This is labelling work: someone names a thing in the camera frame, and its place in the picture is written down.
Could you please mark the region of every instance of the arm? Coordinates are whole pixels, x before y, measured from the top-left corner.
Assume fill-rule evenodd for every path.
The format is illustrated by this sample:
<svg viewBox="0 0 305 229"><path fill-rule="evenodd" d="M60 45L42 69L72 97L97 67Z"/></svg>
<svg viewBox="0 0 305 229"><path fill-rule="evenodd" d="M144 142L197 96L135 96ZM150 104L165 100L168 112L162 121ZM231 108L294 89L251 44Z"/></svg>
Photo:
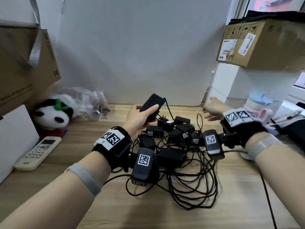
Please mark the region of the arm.
<svg viewBox="0 0 305 229"><path fill-rule="evenodd" d="M208 121L223 120L223 112L231 108L215 97L206 104L203 111ZM254 134L246 143L245 150L269 137L266 132ZM288 209L298 224L305 228L305 159L297 152L281 143L275 143L255 159L264 178L275 194Z"/></svg>
<svg viewBox="0 0 305 229"><path fill-rule="evenodd" d="M145 124L147 116L155 112L158 105L143 112L139 112L140 108L140 105L131 108L123 126L132 140L148 126ZM78 163L91 171L102 184L111 173L109 162L97 151L91 152ZM94 196L83 181L68 171L17 208L0 224L0 229L76 228L93 201Z"/></svg>

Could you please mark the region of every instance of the wooden table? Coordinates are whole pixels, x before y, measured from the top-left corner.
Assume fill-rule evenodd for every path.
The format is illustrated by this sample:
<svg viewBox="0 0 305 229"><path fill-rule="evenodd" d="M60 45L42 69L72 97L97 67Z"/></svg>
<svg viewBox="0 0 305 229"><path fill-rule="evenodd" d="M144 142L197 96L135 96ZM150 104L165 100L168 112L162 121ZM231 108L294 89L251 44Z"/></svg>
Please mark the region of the wooden table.
<svg viewBox="0 0 305 229"><path fill-rule="evenodd" d="M0 221L88 154L94 141L110 127L123 124L130 105L111 105L111 108L109 118L101 122L73 120L63 141L35 171L13 171L3 181L0 185ZM200 107L171 107L171 111L174 117L190 118L198 128L196 116L201 113ZM162 107L160 114L170 119L166 108ZM204 120L203 130L211 128L218 133L222 131L219 122ZM195 168L196 165L188 166L185 172ZM179 207L170 194L159 187L133 197L125 190L127 177L114 179L104 186L78 228L273 228L262 181L251 162L238 153L227 153L217 165L217 174L220 184L215 207L191 211ZM160 183L166 186L165 179ZM132 184L128 187L136 193L143 190ZM269 186L268 191L278 228L299 228Z"/></svg>

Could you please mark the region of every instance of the panda plush toy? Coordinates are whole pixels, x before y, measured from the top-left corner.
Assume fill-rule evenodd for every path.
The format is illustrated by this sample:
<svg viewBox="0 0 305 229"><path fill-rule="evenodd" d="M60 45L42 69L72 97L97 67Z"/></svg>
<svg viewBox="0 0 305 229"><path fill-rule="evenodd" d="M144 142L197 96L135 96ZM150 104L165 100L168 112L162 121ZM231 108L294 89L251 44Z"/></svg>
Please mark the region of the panda plush toy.
<svg viewBox="0 0 305 229"><path fill-rule="evenodd" d="M65 128L70 119L78 115L78 112L71 107L75 105L75 100L69 95L53 95L34 111L33 119L42 129Z"/></svg>

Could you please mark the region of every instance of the gray elastic band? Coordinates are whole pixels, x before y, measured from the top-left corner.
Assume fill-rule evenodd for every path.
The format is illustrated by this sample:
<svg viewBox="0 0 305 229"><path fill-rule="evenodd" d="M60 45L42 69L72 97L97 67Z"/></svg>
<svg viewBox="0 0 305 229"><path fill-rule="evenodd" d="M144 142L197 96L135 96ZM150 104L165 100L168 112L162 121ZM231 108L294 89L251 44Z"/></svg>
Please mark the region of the gray elastic band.
<svg viewBox="0 0 305 229"><path fill-rule="evenodd" d="M87 188L93 194L93 196L97 196L103 187L98 180L94 178L92 173L89 170L86 170L80 164L75 163L74 165L70 166L66 171L72 171L85 183Z"/></svg>
<svg viewBox="0 0 305 229"><path fill-rule="evenodd" d="M269 146L274 143L281 143L278 139L276 139L273 135L270 135L268 138L265 138L254 145L250 150L247 151L248 155L255 160L257 155L264 151Z"/></svg>
<svg viewBox="0 0 305 229"><path fill-rule="evenodd" d="M16 46L11 36L1 27L0 27L0 44L20 65L22 65L23 67L35 68L38 66L39 63L42 32L40 28L40 15L39 15L37 2L36 0L30 0L30 3L37 22L38 32L29 59L26 60L24 57L22 57L19 48Z"/></svg>

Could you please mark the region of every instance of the white air conditioner remote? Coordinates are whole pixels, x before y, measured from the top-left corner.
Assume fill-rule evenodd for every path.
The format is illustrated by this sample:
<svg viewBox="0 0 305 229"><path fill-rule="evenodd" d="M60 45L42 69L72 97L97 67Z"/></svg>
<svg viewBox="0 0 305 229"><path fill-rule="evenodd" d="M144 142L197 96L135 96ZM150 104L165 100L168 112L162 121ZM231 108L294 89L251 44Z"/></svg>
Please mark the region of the white air conditioner remote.
<svg viewBox="0 0 305 229"><path fill-rule="evenodd" d="M14 165L14 168L25 171L35 170L60 142L61 137L46 136L30 152L21 158Z"/></svg>

